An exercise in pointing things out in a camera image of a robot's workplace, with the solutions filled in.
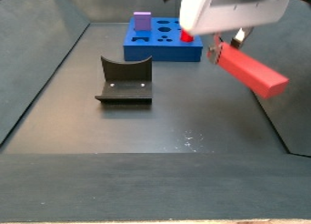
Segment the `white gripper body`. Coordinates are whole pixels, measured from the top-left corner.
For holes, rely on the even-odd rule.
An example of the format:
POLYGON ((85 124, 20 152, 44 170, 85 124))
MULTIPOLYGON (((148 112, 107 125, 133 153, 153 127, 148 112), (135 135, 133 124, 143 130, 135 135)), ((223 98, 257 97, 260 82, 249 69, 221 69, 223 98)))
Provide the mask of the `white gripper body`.
POLYGON ((276 22, 289 0, 181 0, 180 26, 192 36, 276 22))

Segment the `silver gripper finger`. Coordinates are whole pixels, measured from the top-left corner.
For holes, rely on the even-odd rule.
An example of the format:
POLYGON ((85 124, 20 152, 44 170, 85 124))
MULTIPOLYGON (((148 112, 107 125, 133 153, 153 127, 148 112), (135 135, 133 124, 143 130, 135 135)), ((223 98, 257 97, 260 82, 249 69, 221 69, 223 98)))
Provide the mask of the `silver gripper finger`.
POLYGON ((233 38, 231 39, 231 46, 235 49, 239 49, 243 44, 245 39, 248 38, 249 34, 252 32, 252 27, 241 27, 237 32, 236 35, 233 36, 233 38))
POLYGON ((212 35, 212 45, 209 46, 207 53, 208 60, 212 64, 217 64, 221 48, 223 48, 221 43, 223 43, 221 34, 215 33, 212 35))

